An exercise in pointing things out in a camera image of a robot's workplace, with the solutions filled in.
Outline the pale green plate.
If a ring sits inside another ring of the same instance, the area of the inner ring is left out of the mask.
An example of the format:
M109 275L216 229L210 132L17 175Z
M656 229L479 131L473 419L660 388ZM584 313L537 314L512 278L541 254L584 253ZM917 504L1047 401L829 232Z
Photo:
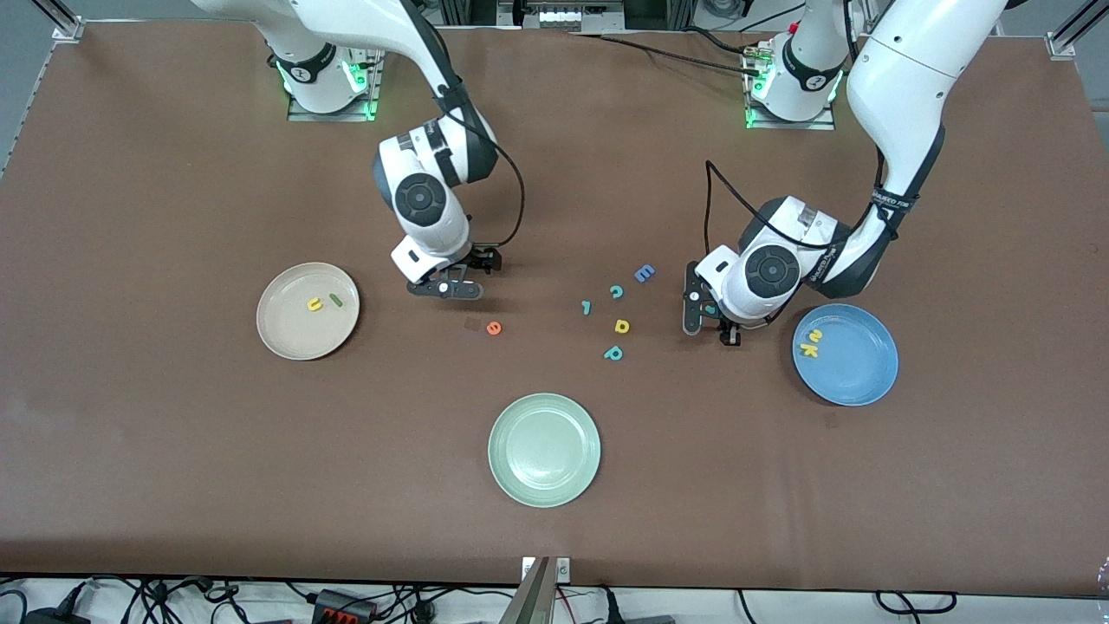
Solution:
M523 507L563 507L597 477L602 443L586 407L562 393L530 393L503 407L489 434L489 470Z

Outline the black orange power strip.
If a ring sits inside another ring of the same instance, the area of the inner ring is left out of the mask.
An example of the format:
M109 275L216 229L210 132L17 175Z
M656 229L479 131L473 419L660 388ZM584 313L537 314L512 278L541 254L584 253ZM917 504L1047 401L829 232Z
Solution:
M321 591L313 601L311 624L373 624L377 605L372 599L356 599L337 591Z

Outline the blue plate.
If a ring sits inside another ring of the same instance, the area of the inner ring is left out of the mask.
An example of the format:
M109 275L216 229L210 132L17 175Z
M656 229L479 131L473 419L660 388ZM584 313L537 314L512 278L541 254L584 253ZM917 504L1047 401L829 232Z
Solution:
M808 333L820 330L820 342ZM820 345L817 358L804 358L798 345ZM849 304L811 309L794 330L791 352L801 382L836 406L869 406L891 391L898 379L898 345L871 311Z

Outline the grey control equipment box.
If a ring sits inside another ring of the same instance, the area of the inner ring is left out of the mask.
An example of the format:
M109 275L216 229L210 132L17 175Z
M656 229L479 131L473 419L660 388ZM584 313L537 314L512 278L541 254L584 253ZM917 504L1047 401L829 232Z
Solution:
M496 0L496 25L599 35L625 28L625 4L623 0Z

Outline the beige brown plate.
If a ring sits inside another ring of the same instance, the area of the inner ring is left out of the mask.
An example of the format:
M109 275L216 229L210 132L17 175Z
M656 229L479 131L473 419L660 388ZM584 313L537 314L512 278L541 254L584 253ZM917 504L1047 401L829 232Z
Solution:
M344 301L336 307L334 293ZM321 311L306 303L321 297ZM275 276L262 291L255 325L269 351L292 361L324 358L340 348L360 317L360 295L352 276L329 263L301 263Z

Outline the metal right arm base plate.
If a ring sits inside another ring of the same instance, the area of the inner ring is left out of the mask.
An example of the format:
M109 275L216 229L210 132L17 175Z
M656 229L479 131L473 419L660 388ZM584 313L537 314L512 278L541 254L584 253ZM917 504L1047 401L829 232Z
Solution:
M385 60L388 52L377 49L335 48L329 64L316 72L312 83L297 81L308 76L307 68L294 67L293 74L278 62L282 86L288 94L288 117L293 122L372 122L377 117ZM312 102L328 109L304 108L295 95L302 88L313 88Z

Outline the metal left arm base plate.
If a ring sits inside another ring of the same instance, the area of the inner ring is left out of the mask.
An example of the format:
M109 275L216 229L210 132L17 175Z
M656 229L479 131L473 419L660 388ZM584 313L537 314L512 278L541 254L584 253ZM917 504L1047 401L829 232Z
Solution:
M757 47L749 47L742 59L742 68L754 71L753 76L745 76L744 106L747 129L779 130L820 130L835 129L833 102L837 95L837 86L844 78L844 71L836 72L833 79L825 81L820 90L805 92L800 90L800 96L793 96L793 90L786 82L776 86L775 80L785 76L787 72L776 70L773 61L772 41L761 41Z

